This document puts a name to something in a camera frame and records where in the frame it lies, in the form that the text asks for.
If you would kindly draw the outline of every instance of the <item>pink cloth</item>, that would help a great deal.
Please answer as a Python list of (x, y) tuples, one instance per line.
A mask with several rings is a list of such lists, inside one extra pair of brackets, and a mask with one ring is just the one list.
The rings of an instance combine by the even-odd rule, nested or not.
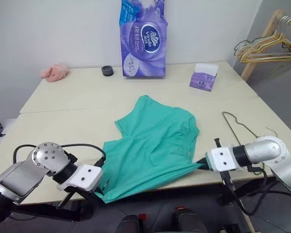
[(46, 70), (41, 71), (42, 79), (47, 79), (48, 82), (55, 82), (63, 79), (69, 72), (68, 68), (62, 64), (54, 64)]

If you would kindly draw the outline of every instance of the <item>tissue box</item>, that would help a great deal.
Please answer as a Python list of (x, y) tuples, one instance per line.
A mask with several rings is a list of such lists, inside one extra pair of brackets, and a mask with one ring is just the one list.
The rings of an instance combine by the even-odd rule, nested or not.
[(218, 72), (218, 65), (198, 63), (191, 77), (190, 86), (211, 91)]
[(144, 8), (141, 0), (122, 0), (120, 16), (123, 75), (165, 76), (165, 0), (153, 0)]

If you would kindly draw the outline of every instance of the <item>floor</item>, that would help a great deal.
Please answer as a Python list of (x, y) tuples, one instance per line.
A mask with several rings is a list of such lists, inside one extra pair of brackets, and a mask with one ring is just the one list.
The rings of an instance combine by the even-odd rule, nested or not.
[[(273, 190), (285, 191), (282, 185)], [(172, 213), (178, 206), (186, 206), (195, 211), (205, 223), (209, 233), (217, 233), (223, 225), (238, 223), (242, 233), (248, 232), (237, 206), (221, 207), (216, 199), (219, 194), (192, 194), (182, 192), (164, 195), (154, 200), (132, 198), (102, 205), (90, 220), (65, 222), (47, 218), (30, 221), (8, 219), (0, 225), (0, 233), (114, 233), (118, 223), (126, 215), (146, 214), (145, 232), (170, 231)], [(255, 197), (243, 199), (250, 209), (256, 203)], [(13, 214), (14, 217), (29, 216)], [(259, 211), (251, 218), (256, 231), (262, 233), (291, 233), (291, 198), (280, 194), (269, 194)]]

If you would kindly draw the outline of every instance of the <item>white table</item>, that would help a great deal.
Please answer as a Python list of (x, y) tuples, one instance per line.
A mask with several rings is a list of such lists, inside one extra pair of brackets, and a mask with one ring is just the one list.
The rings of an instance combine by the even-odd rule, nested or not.
[[(49, 93), (55, 94), (54, 91), (58, 89), (58, 92), (65, 95), (65, 89), (60, 89), (60, 83), (63, 83), (65, 88), (69, 89), (71, 85), (68, 82), (72, 82), (70, 77), (57, 83), (47, 83), (42, 81), (37, 91), (29, 99), (27, 104), (23, 108), (23, 113), (15, 121), (9, 133), (5, 136), (2, 144), (0, 145), (0, 173), (12, 164), (12, 154), (14, 149), (21, 144), (40, 144), (42, 142), (52, 141), (59, 144), (68, 143), (91, 143), (102, 147), (105, 141), (117, 140), (121, 138), (120, 132), (116, 128), (114, 121), (128, 114), (134, 107), (137, 98), (141, 93), (148, 94), (154, 99), (160, 101), (163, 104), (182, 107), (196, 117), (196, 123), (200, 129), (200, 134), (197, 137), (196, 149), (194, 153), (194, 161), (204, 157), (204, 153), (215, 147), (214, 138), (219, 137), (223, 145), (237, 144), (232, 132), (222, 117), (222, 111), (228, 111), (236, 115), (239, 121), (245, 123), (252, 131), (257, 135), (274, 135), (273, 132), (266, 129), (269, 127), (278, 133), (283, 141), (286, 142), (289, 151), (291, 152), (291, 130), (280, 120), (280, 118), (250, 89), (250, 87), (242, 81), (234, 72), (227, 69), (226, 76), (222, 70), (225, 70), (226, 63), (219, 67), (220, 76), (215, 83), (213, 91), (211, 93), (190, 88), (190, 77), (185, 76), (167, 76), (165, 80), (124, 80), (117, 74), (115, 77), (104, 79), (97, 77), (100, 80), (97, 83), (109, 82), (113, 79), (116, 85), (105, 85), (103, 92), (104, 96), (113, 96), (113, 99), (97, 98), (87, 101), (79, 108), (77, 107), (77, 101), (73, 99), (74, 96), (82, 97), (82, 90), (75, 90), (75, 94), (71, 95), (69, 99), (60, 98), (54, 99), (52, 102), (48, 102), (51, 97), (43, 97), (45, 103), (37, 98), (42, 98), (43, 93), (47, 93), (48, 89), (51, 89)], [(194, 68), (193, 65), (183, 65), (184, 67)], [(182, 65), (169, 66), (170, 70), (182, 69)], [(73, 70), (73, 73), (95, 73), (96, 69), (80, 69)], [(87, 88), (88, 76), (83, 75), (83, 79), (79, 82), (75, 82), (75, 85), (81, 86), (83, 83), (84, 88)], [(117, 93), (118, 90), (125, 90), (121, 96), (116, 98), (113, 92)], [(249, 143), (255, 140), (247, 130), (237, 125), (233, 118), (229, 118), (234, 130), (236, 131), (239, 139), (242, 143)], [(17, 160), (24, 160), (30, 149), (21, 149)], [(78, 157), (78, 163), (93, 164), (101, 154), (94, 151), (91, 148), (69, 148), (70, 152)], [(231, 172), (231, 177), (234, 180), (253, 179), (256, 176), (253, 173), (248, 172)], [(170, 183), (162, 188), (173, 187), (185, 187), (192, 185), (202, 185), (210, 183), (221, 182), (221, 177), (218, 173), (211, 171), (196, 170), (191, 174)], [(34, 190), (24, 201), (24, 203), (41, 203), (49, 201), (62, 200), (66, 195), (65, 192), (60, 192), (56, 189), (56, 182), (51, 178), (45, 177), (39, 187)], [(78, 195), (75, 195), (72, 199), (79, 199)]]

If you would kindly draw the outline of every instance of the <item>teal garment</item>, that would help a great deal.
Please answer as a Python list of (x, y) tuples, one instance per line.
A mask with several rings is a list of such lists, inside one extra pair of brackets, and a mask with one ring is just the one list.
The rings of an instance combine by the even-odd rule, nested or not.
[(199, 130), (188, 111), (142, 96), (115, 124), (123, 138), (103, 146), (100, 188), (105, 188), (104, 196), (97, 195), (105, 203), (165, 185), (201, 166), (192, 163)]

